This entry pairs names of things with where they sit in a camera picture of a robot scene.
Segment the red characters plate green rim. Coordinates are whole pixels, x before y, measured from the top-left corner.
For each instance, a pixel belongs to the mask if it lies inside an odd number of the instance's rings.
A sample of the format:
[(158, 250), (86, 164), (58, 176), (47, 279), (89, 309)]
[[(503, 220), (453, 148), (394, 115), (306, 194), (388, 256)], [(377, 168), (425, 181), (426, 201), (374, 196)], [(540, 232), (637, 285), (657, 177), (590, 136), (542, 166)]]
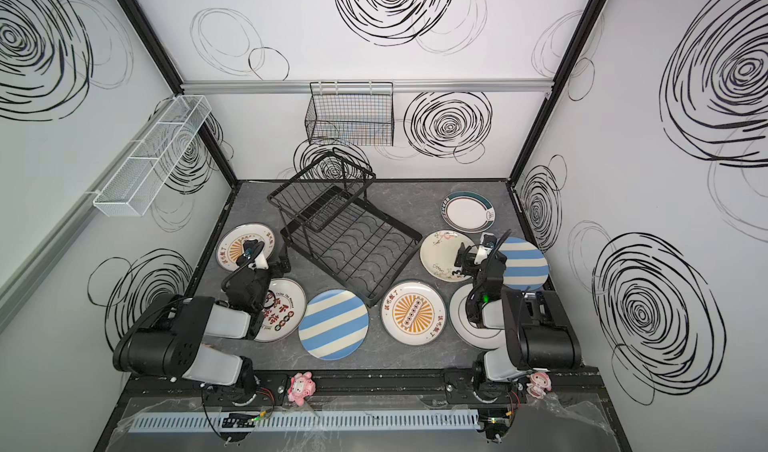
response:
[(270, 343), (288, 337), (300, 325), (306, 308), (306, 294), (298, 282), (287, 278), (272, 280), (264, 320), (254, 341)]

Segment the blue striped plate front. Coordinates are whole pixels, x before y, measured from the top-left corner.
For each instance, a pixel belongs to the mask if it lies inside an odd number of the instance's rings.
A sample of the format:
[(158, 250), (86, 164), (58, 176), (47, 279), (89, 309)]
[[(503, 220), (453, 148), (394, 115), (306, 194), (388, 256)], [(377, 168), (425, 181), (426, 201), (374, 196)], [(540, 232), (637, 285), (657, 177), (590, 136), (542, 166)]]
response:
[(299, 339), (311, 356), (336, 361), (350, 356), (364, 342), (368, 308), (353, 292), (328, 290), (314, 297), (299, 325)]

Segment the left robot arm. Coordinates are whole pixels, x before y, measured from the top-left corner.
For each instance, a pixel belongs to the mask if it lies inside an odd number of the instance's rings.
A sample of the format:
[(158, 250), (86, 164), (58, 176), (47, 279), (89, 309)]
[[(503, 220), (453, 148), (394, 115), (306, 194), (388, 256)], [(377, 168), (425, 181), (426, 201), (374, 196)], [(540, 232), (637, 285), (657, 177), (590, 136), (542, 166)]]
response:
[(149, 307), (119, 339), (113, 367), (137, 376), (170, 381), (185, 379), (200, 386), (217, 386), (233, 405), (244, 407), (272, 392), (261, 386), (253, 361), (221, 352), (204, 343), (207, 337), (254, 339), (276, 306), (270, 284), (291, 271), (287, 247), (269, 259), (266, 244), (247, 240), (236, 269), (221, 283), (224, 302), (210, 296), (183, 298), (165, 294)]

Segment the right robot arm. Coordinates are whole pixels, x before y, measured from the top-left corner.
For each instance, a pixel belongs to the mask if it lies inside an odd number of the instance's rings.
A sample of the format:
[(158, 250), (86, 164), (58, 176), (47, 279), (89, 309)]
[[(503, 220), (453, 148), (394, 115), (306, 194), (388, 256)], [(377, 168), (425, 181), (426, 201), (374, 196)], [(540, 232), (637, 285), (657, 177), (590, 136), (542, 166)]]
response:
[(551, 390), (551, 370), (581, 366), (581, 348), (562, 302), (547, 290), (549, 265), (533, 244), (504, 234), (485, 234), (462, 245), (454, 260), (471, 283), (452, 296), (449, 316), (468, 344), (482, 350), (470, 384), (482, 402), (492, 403), (525, 379), (540, 397)]

